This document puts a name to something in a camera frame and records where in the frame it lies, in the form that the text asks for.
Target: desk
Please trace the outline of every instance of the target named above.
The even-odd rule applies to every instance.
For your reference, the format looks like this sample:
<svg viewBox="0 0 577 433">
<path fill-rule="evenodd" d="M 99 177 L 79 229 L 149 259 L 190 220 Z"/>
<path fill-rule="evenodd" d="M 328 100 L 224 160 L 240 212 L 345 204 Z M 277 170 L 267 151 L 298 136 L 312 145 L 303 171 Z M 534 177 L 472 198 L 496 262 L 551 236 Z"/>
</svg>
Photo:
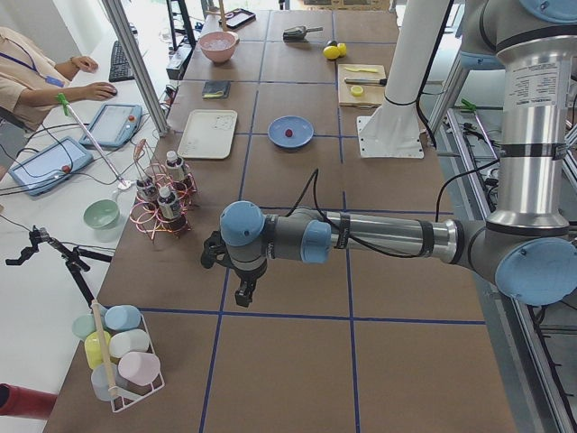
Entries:
<svg viewBox="0 0 577 433">
<path fill-rule="evenodd" d="M 282 30 L 294 25 L 325 29 L 285 44 Z M 444 181 L 431 149 L 418 161 L 362 159 L 355 121 L 367 111 L 337 106 L 325 41 L 347 43 L 342 61 L 389 69 L 394 16 L 265 11 L 238 33 L 222 66 L 194 52 L 173 132 L 157 147 L 159 157 L 178 147 L 192 109 L 238 112 L 229 158 L 190 162 L 200 190 L 192 231 L 153 244 L 127 225 L 100 290 L 105 305 L 144 312 L 167 385 L 113 414 L 93 395 L 80 346 L 45 432 L 514 431 L 468 271 L 361 251 L 332 252 L 322 266 L 274 261 L 242 309 L 236 277 L 201 267 L 226 205 L 242 198 L 286 213 L 316 167 L 323 208 L 394 217 L 434 218 Z M 203 101 L 207 79 L 232 80 L 229 98 Z M 311 143 L 298 152 L 272 145 L 267 127 L 281 115 L 310 120 Z M 442 210 L 451 214 L 448 199 Z"/>
<path fill-rule="evenodd" d="M 83 86 L 93 81 L 107 81 L 110 51 L 114 40 L 115 35 L 111 31 L 91 53 L 99 63 L 96 74 L 79 72 L 72 86 Z M 149 72 L 157 84 L 156 90 L 160 95 L 169 82 L 164 70 L 168 62 L 168 48 L 166 45 L 156 46 L 150 42 L 144 50 L 144 59 L 149 65 Z M 118 95 L 109 102 L 141 104 L 146 111 L 135 81 L 117 83 L 116 87 Z M 81 119 L 89 122 L 101 103 L 83 101 L 72 106 Z M 56 107 L 45 119 L 44 125 L 73 122 L 73 119 L 64 116 L 61 107 Z M 76 139 L 82 135 L 79 127 L 53 129 L 52 133 L 57 137 L 70 135 Z M 148 120 L 143 123 L 142 129 L 133 139 L 137 143 L 138 140 L 146 138 L 149 145 L 154 147 L 158 139 L 155 135 L 154 125 Z M 42 149 L 54 141 L 48 134 L 40 133 L 28 146 Z M 95 159 L 99 157 L 97 152 L 93 154 Z M 21 159 L 29 156 L 30 154 L 25 152 Z M 133 162 L 133 146 L 127 144 L 109 157 L 122 171 Z M 2 215 L 29 228 L 33 225 L 46 227 L 49 234 L 61 242 L 70 241 L 115 248 L 133 204 L 135 188 L 132 187 L 119 196 L 122 219 L 118 227 L 107 231 L 94 231 L 83 222 L 84 209 L 96 200 L 110 198 L 116 182 L 114 175 L 102 160 L 92 162 L 82 172 L 98 180 L 113 183 L 106 186 L 86 176 L 75 176 L 37 198 L 31 198 L 26 194 L 0 197 L 0 203 L 5 206 Z M 125 176 L 127 179 L 135 179 L 136 170 L 129 169 Z M 13 186 L 15 183 L 9 175 L 6 175 L 0 183 L 2 189 Z M 74 318 L 87 312 L 87 304 L 60 254 L 50 246 L 41 244 L 40 251 L 23 266 L 12 267 L 4 264 L 4 258 L 17 258 L 20 251 L 30 245 L 28 235 L 22 228 L 0 219 L 0 239 L 2 257 L 0 382 L 58 393 L 78 345 L 78 340 L 71 333 L 70 325 Z M 92 269 L 90 272 L 83 272 L 83 275 L 88 286 L 97 294 L 108 269 L 108 263 L 90 259 L 86 259 L 86 262 Z M 0 431 L 5 433 L 41 431 L 44 424 L 44 421 L 0 417 Z"/>
</svg>

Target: copper wire holder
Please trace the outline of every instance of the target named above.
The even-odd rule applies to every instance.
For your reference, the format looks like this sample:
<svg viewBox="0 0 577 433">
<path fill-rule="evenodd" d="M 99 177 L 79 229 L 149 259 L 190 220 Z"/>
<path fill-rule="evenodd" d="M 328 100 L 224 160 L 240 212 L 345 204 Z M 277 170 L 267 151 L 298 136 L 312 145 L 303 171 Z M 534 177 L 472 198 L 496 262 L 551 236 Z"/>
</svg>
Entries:
<svg viewBox="0 0 577 433">
<path fill-rule="evenodd" d="M 139 163 L 139 159 L 144 155 L 144 149 L 149 150 L 150 148 L 145 141 L 141 141 L 134 150 L 134 162 L 141 171 L 145 172 L 152 178 L 152 181 L 158 190 L 165 186 L 169 186 L 174 190 L 179 199 L 180 207 L 182 209 L 181 215 L 185 217 L 186 224 L 179 229 L 170 228 L 170 221 L 166 220 L 162 216 L 158 205 L 147 201 L 138 193 L 136 194 L 136 201 L 131 208 L 129 218 L 136 226 L 136 229 L 141 233 L 145 233 L 152 241 L 158 232 L 170 233 L 176 237 L 180 237 L 191 229 L 187 218 L 187 212 L 195 207 L 193 197 L 198 192 L 197 182 L 190 172 L 188 164 L 185 164 L 188 172 L 186 177 L 187 181 L 174 180 L 169 175 L 166 166 L 159 162 L 153 162 L 144 169 Z"/>
</svg>

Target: blue plate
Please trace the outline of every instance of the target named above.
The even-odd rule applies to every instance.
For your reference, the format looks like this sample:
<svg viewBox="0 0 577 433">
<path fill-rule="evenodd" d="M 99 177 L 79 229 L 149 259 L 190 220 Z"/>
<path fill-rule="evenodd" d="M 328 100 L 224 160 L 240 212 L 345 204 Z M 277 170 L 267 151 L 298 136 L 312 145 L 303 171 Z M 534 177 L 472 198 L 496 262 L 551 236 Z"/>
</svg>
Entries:
<svg viewBox="0 0 577 433">
<path fill-rule="evenodd" d="M 287 136 L 287 130 L 292 131 L 290 137 Z M 310 142 L 314 133 L 313 125 L 307 119 L 297 115 L 279 117 L 269 126 L 270 140 L 285 149 L 297 149 L 304 146 Z"/>
</svg>

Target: beige shirt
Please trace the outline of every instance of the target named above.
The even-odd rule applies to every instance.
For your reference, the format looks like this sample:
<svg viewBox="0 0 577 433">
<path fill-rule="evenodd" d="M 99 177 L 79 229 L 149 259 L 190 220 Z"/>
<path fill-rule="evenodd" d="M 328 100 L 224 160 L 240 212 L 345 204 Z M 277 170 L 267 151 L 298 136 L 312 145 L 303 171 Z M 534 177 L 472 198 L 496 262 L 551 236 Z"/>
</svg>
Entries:
<svg viewBox="0 0 577 433">
<path fill-rule="evenodd" d="M 12 112 L 28 128 L 36 130 L 54 106 L 19 104 L 18 98 L 22 91 L 26 88 L 30 90 L 55 88 L 55 85 L 46 82 L 46 77 L 59 79 L 64 83 L 64 87 L 70 82 L 54 69 L 55 62 L 46 57 L 34 42 L 14 30 L 0 27 L 0 52 L 31 67 L 33 61 L 38 70 L 36 72 L 0 56 L 0 106 Z"/>
</svg>

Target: white tray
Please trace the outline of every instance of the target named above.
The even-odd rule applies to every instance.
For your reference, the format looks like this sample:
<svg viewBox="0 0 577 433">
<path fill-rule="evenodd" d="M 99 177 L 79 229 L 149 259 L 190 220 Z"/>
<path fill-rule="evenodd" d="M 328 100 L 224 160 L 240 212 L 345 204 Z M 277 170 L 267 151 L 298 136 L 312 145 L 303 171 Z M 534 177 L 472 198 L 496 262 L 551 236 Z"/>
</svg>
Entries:
<svg viewBox="0 0 577 433">
<path fill-rule="evenodd" d="M 180 139 L 183 158 L 222 160 L 231 152 L 237 113 L 233 110 L 194 110 Z"/>
</svg>

